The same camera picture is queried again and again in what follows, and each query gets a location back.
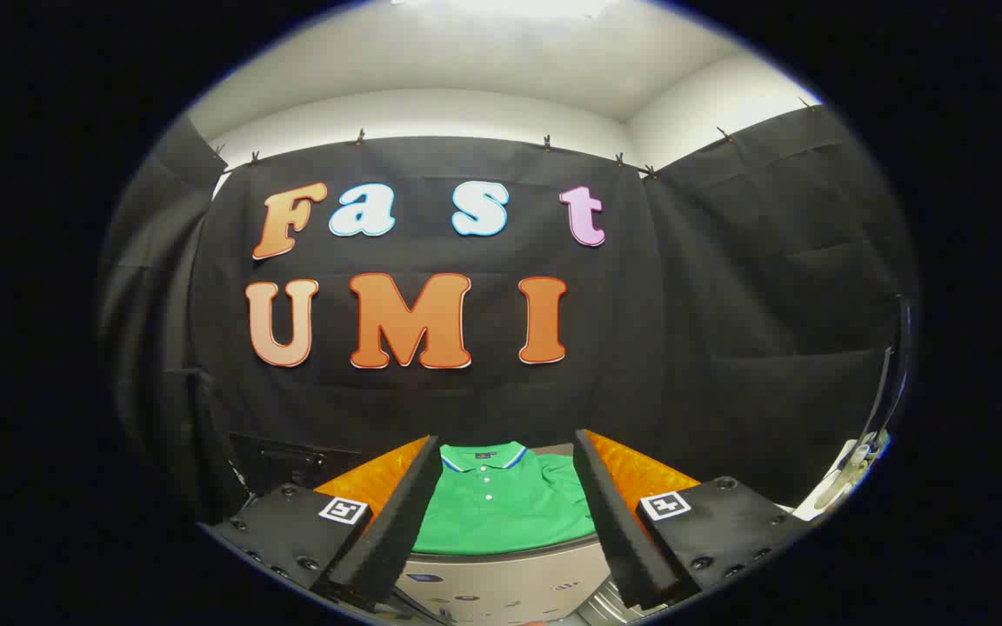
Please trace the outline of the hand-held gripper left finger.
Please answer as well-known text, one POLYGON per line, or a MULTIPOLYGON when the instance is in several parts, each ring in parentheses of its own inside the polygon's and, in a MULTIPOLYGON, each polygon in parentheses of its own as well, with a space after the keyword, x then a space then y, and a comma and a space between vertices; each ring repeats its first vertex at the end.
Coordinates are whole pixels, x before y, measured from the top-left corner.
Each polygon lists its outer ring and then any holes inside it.
POLYGON ((279 480, 203 530, 279 582, 373 611, 412 555, 440 452, 436 436, 422 436, 319 486, 279 480))

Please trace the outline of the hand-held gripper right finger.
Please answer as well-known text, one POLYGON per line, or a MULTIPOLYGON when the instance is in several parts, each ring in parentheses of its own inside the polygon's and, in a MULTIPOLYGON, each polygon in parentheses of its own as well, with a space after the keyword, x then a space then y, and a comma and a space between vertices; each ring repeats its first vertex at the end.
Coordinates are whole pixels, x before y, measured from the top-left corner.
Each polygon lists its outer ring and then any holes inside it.
POLYGON ((744 481, 699 481, 587 429, 574 469, 625 606, 656 609, 711 594, 805 537, 811 523, 744 481))

